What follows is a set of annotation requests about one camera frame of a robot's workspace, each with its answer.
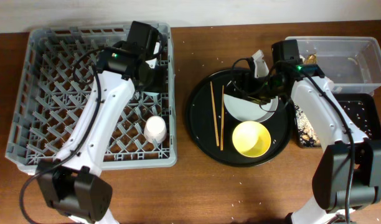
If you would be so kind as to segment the brown coffee sachet wrapper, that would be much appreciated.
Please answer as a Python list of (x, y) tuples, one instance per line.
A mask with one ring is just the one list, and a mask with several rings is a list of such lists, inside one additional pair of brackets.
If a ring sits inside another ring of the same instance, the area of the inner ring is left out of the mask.
[(304, 64), (317, 64), (316, 54), (308, 55), (304, 60)]

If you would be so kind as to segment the pink plastic cup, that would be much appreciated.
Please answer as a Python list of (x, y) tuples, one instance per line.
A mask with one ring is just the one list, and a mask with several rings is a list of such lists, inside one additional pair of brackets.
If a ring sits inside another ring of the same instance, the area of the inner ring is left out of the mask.
[(148, 142), (162, 143), (167, 136), (166, 122), (160, 116), (151, 116), (144, 127), (144, 137)]

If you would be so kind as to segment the grey round plate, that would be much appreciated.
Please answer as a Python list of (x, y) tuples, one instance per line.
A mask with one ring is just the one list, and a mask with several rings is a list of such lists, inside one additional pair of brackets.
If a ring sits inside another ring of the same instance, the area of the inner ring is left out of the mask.
[(235, 119), (241, 122), (256, 121), (262, 123), (274, 115), (279, 103), (278, 97), (272, 99), (271, 102), (266, 105), (258, 105), (228, 95), (227, 93), (230, 87), (233, 87), (231, 81), (229, 81), (225, 87), (223, 100), (225, 109)]

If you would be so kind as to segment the yellow plastic bowl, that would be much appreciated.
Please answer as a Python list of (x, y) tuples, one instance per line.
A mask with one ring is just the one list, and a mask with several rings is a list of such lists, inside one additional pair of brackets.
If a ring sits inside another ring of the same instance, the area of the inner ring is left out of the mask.
[(268, 152), (271, 146), (271, 135), (261, 123), (245, 121), (233, 130), (232, 144), (242, 156), (257, 158)]

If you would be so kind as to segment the light blue plastic cup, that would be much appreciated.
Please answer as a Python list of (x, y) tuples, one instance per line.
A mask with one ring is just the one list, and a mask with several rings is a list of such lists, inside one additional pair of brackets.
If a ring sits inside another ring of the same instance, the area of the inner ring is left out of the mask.
[(158, 93), (158, 92), (150, 92), (150, 91), (144, 91), (143, 93), (145, 95), (148, 95), (148, 96), (158, 96), (158, 95), (160, 95), (160, 93)]

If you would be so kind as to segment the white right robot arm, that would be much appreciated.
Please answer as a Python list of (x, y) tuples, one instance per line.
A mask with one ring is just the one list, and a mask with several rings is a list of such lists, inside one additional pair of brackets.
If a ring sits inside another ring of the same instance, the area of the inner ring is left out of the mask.
[(271, 46), (273, 66), (258, 75), (257, 54), (245, 71), (230, 69), (228, 94), (265, 105), (277, 96), (291, 100), (308, 118), (324, 151), (312, 180), (313, 197), (286, 222), (350, 223), (350, 214), (381, 201), (381, 140), (369, 139), (332, 94), (316, 62), (299, 54), (296, 40)]

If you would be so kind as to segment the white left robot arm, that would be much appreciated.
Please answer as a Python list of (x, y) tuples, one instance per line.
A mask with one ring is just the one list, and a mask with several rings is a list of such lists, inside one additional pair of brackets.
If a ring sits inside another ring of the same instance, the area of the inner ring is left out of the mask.
[(75, 223), (116, 223), (109, 209), (112, 186), (101, 165), (118, 118), (137, 91), (164, 89), (166, 74), (148, 63), (167, 43), (155, 27), (131, 23), (126, 40), (95, 49), (92, 92), (73, 133), (55, 159), (42, 161), (33, 179), (48, 207)]

